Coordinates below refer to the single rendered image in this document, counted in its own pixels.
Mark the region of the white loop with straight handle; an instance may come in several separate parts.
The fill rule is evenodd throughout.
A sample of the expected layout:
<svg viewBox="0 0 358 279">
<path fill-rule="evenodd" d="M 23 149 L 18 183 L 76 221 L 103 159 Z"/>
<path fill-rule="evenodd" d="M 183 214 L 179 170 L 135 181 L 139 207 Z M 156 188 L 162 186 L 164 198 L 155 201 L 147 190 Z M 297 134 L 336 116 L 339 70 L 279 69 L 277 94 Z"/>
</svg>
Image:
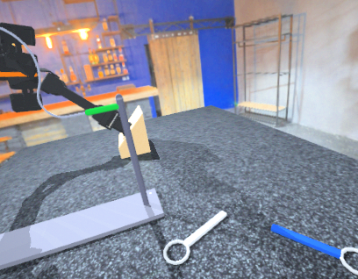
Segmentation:
<svg viewBox="0 0 358 279">
<path fill-rule="evenodd" d="M 206 225 L 203 225 L 202 227 L 200 227 L 196 232 L 194 232 L 192 235 L 190 235 L 185 241 L 182 240 L 174 240 L 171 241 L 169 244 L 167 244 L 163 250 L 163 256 L 164 259 L 173 265 L 178 265 L 178 264 L 182 264 L 184 263 L 190 256 L 190 246 L 193 243 L 196 243 L 200 238 L 202 238 L 202 236 L 207 233 L 212 227 L 214 227 L 219 221 L 221 221 L 223 218 L 226 217 L 226 213 L 221 211 L 220 213 L 218 213 L 215 217 L 213 217 Z M 168 247 L 171 246 L 172 244 L 184 244 L 187 247 L 187 254 L 185 257 L 183 257 L 180 261 L 171 261 L 168 257 L 167 257 L 167 250 Z"/>
</svg>

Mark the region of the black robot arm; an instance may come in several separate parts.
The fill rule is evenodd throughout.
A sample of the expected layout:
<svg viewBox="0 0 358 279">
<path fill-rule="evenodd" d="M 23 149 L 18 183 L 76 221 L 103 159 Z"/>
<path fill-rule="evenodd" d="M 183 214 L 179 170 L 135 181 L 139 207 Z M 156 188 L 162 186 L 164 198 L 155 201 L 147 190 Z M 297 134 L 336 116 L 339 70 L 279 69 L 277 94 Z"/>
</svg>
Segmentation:
<svg viewBox="0 0 358 279">
<path fill-rule="evenodd" d="M 5 72 L 5 65 L 4 65 L 4 54 L 9 53 L 8 43 L 0 43 L 0 72 Z M 40 68 L 39 71 L 41 72 L 50 72 L 46 73 L 43 81 L 41 82 L 41 90 L 46 92 L 47 94 L 52 94 L 55 96 L 64 96 L 69 101 L 73 102 L 74 104 L 77 104 L 79 107 L 83 108 L 84 110 L 91 110 L 95 108 L 103 107 L 103 105 L 95 105 L 92 102 L 88 101 L 87 99 L 81 97 L 77 93 L 75 93 L 73 90 L 69 90 L 65 84 L 64 81 L 60 79 L 59 76 L 55 75 L 53 72 L 51 72 L 48 69 Z M 117 115 L 118 113 L 118 115 Z M 116 116 L 117 115 L 117 116 Z M 97 121 L 98 124 L 101 126 L 111 130 L 112 128 L 118 130 L 119 132 L 124 135 L 123 127 L 121 125 L 120 121 L 120 114 L 118 110 L 112 110 L 112 111 L 104 111 L 92 114 L 93 119 Z M 116 118 L 115 118 L 116 117 Z M 114 119 L 115 118 L 115 119 Z M 112 122 L 112 120 L 114 121 Z M 111 124 L 112 122 L 112 124 Z M 111 126 L 110 126 L 111 124 Z M 110 126 L 110 127 L 109 127 Z"/>
</svg>

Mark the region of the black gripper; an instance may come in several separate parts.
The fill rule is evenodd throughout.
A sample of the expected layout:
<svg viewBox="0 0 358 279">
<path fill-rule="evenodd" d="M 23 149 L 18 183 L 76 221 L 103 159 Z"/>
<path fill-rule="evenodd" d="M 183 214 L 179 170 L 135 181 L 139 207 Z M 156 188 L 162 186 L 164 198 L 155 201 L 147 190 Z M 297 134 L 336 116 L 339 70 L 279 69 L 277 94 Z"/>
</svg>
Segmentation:
<svg viewBox="0 0 358 279">
<path fill-rule="evenodd" d="M 15 25 L 0 23 L 0 27 L 8 30 L 23 40 L 29 46 L 35 46 L 35 33 L 34 29 L 26 25 Z M 9 45 L 10 52 L 4 54 L 5 72 L 17 73 L 21 72 L 26 76 L 10 76 L 7 77 L 11 89 L 21 89 L 22 93 L 9 94 L 11 100 L 12 110 L 16 113 L 24 111 L 41 111 L 42 107 L 39 106 L 37 92 L 39 78 L 35 76 L 38 69 L 35 65 L 34 59 L 30 54 L 22 52 L 22 43 L 9 33 L 0 30 L 0 43 L 13 44 Z M 13 49 L 16 47 L 16 50 Z M 15 51 L 16 53 L 15 53 Z M 29 90 L 29 93 L 28 91 Z"/>
</svg>

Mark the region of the white hoop with blue handle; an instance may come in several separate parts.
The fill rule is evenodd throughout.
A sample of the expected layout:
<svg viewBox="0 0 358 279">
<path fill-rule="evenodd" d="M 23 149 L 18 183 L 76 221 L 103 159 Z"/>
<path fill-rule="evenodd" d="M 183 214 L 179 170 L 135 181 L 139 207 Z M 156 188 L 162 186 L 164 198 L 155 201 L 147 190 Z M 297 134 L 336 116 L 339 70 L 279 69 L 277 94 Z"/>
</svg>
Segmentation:
<svg viewBox="0 0 358 279">
<path fill-rule="evenodd" d="M 343 258 L 343 254 L 347 251 L 353 252 L 355 251 L 358 253 L 358 249 L 355 249 L 353 247 L 344 248 L 341 251 L 337 249 L 336 247 L 331 247 L 326 244 L 321 243 L 320 241 L 313 240 L 309 237 L 305 237 L 302 234 L 299 234 L 297 232 L 292 232 L 288 229 L 285 229 L 284 227 L 280 227 L 278 225 L 273 224 L 271 228 L 272 232 L 279 233 L 284 237 L 288 237 L 296 242 L 300 242 L 306 246 L 312 247 L 314 249 L 318 249 L 319 251 L 323 253 L 327 253 L 331 256 L 336 257 L 337 259 L 341 259 L 342 264 L 345 268 L 347 268 L 349 271 L 351 271 L 354 274 L 358 275 L 358 271 L 355 269 L 352 269 L 352 267 L 348 266 L 348 264 L 345 262 Z"/>
</svg>

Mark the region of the orange handle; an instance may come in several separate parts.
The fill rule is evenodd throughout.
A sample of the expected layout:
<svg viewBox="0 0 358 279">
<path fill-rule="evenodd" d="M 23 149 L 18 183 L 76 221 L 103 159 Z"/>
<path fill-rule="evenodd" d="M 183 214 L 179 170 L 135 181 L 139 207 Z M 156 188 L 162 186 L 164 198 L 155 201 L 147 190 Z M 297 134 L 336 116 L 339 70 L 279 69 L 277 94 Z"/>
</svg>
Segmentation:
<svg viewBox="0 0 358 279">
<path fill-rule="evenodd" d="M 21 72 L 12 73 L 12 72 L 0 72 L 0 76 L 2 77 L 10 77 L 10 76 L 26 76 Z"/>
</svg>

